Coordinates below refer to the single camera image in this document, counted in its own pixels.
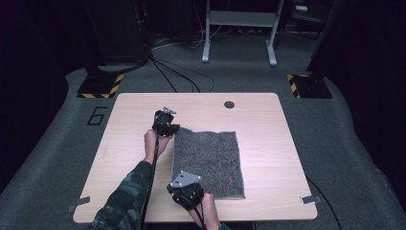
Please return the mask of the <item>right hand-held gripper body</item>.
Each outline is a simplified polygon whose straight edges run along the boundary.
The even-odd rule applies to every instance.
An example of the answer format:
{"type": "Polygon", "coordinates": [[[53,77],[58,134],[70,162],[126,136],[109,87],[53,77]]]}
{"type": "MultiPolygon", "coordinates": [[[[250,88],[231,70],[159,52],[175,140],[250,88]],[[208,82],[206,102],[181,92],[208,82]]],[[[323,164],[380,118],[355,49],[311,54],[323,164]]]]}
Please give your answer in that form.
{"type": "Polygon", "coordinates": [[[193,210],[202,202],[204,196],[201,180],[201,175],[181,171],[169,184],[174,188],[174,194],[171,195],[174,202],[187,211],[193,210]]]}

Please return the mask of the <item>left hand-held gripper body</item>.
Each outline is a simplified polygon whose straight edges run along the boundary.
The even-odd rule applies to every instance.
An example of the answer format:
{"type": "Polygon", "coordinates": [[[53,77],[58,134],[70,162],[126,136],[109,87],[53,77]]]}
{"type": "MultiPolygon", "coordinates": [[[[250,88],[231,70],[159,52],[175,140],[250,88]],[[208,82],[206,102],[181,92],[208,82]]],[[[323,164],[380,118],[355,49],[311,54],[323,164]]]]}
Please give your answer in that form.
{"type": "Polygon", "coordinates": [[[174,119],[173,115],[175,111],[163,107],[162,110],[157,110],[154,114],[154,121],[152,128],[156,132],[163,132],[165,130],[170,130],[169,127],[172,125],[172,120],[174,119]]]}

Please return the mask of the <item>grey fleecy cloth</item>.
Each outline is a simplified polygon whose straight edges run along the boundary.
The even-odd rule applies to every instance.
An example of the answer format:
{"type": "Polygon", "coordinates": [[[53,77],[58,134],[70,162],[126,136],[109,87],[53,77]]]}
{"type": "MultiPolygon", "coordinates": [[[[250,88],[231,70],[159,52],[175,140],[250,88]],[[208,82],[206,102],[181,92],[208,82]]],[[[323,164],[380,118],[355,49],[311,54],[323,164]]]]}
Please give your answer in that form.
{"type": "Polygon", "coordinates": [[[174,136],[171,179],[180,172],[200,175],[205,193],[219,199],[244,199],[237,134],[180,128],[174,136]]]}

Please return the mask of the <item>person's left hand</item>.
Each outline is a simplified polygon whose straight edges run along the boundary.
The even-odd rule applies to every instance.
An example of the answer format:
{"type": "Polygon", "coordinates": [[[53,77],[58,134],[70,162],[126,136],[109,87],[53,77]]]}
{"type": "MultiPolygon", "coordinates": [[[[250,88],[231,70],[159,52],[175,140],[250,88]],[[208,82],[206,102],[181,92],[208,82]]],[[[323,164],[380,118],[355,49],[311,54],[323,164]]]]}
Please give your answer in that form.
{"type": "Polygon", "coordinates": [[[144,135],[144,160],[152,164],[154,158],[158,158],[164,152],[170,140],[171,136],[158,136],[153,129],[149,129],[144,135]]]}

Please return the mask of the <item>person's right hand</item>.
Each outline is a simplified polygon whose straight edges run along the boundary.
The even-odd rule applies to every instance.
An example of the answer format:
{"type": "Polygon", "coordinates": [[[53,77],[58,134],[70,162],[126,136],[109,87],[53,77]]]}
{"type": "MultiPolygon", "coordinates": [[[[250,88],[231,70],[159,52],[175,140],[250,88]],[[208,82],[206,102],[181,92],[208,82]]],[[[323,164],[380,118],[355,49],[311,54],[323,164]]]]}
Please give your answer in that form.
{"type": "Polygon", "coordinates": [[[189,215],[199,227],[206,226],[206,230],[217,230],[221,225],[212,194],[204,194],[201,204],[190,210],[189,215]]]}

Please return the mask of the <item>striped black stand base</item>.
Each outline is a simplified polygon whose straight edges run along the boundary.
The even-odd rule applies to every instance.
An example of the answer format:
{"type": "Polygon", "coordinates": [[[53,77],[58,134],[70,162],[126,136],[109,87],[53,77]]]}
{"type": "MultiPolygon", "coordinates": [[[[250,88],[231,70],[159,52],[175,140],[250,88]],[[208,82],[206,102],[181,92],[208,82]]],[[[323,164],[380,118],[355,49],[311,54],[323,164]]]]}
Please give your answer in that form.
{"type": "Polygon", "coordinates": [[[123,77],[123,75],[113,73],[87,76],[78,90],[77,97],[86,99],[113,98],[119,89],[123,77]]]}
{"type": "Polygon", "coordinates": [[[290,89],[297,99],[331,99],[332,95],[323,79],[311,75],[287,75],[290,89]]]}

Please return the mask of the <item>grey tape piece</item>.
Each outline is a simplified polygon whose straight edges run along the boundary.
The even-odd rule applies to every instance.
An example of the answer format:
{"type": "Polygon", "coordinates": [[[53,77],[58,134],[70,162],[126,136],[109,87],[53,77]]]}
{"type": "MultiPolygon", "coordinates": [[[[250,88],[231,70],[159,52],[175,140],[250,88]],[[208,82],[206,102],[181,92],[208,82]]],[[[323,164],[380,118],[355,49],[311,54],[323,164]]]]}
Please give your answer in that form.
{"type": "Polygon", "coordinates": [[[309,203],[317,204],[317,203],[322,202],[322,199],[317,195],[301,196],[300,200],[303,204],[309,204],[309,203]]]}
{"type": "Polygon", "coordinates": [[[79,198],[73,204],[70,204],[68,206],[67,213],[74,213],[78,206],[89,203],[89,202],[90,202],[90,197],[89,196],[79,198]]]}

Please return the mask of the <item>black cabinet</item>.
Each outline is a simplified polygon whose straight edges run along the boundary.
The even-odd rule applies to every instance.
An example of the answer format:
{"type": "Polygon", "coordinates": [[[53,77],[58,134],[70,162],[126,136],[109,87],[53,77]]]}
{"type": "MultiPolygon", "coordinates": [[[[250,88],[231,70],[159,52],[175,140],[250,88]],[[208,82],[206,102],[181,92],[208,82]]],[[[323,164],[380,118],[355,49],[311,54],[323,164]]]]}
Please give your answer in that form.
{"type": "Polygon", "coordinates": [[[147,60],[145,12],[139,0],[84,0],[105,63],[147,60]]]}

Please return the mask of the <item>white desk frame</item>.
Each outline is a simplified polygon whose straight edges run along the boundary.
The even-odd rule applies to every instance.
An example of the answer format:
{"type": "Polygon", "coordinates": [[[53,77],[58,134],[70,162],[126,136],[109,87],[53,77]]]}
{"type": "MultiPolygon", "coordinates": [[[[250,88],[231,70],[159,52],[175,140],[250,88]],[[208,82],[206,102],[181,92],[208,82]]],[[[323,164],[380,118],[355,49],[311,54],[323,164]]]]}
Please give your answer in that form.
{"type": "Polygon", "coordinates": [[[211,27],[220,26],[245,26],[271,28],[272,32],[265,41],[268,61],[272,67],[277,66],[274,40],[282,16],[284,0],[278,0],[278,7],[275,12],[252,12],[252,11],[214,11],[211,9],[211,0],[206,0],[206,33],[202,53],[202,62],[207,63],[210,59],[211,50],[211,27]]]}

